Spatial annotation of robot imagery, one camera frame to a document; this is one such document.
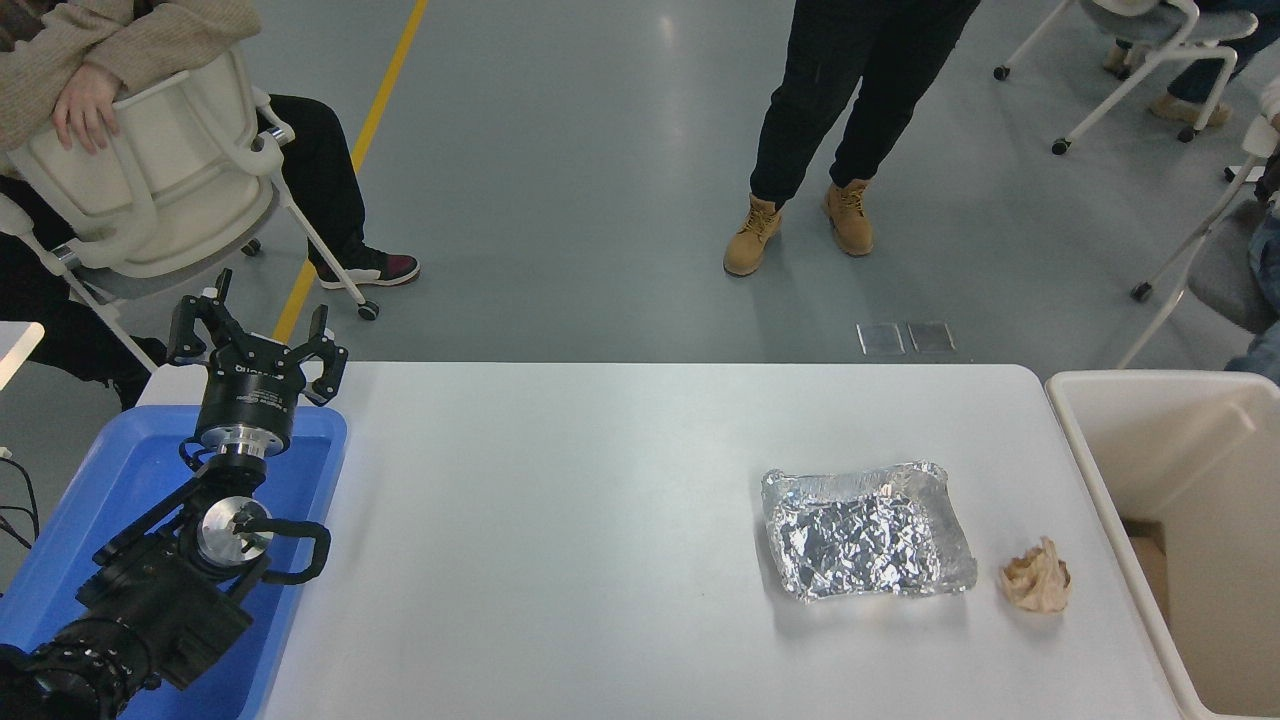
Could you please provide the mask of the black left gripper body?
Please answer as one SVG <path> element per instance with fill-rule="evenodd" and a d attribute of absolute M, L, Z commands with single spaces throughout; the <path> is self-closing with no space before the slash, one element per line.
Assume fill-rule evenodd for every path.
<path fill-rule="evenodd" d="M 247 350 L 227 345 L 212 351 L 196 432 L 243 425 L 289 434 L 305 375 L 287 352 L 279 343 Z"/>

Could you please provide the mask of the person's hand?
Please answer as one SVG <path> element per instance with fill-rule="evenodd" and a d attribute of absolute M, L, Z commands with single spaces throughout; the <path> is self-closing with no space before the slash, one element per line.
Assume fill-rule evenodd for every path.
<path fill-rule="evenodd" d="M 65 150 L 78 143 L 95 155 L 119 135 L 114 102 L 122 79 L 92 61 L 83 63 L 68 79 L 55 101 L 51 123 Z"/>

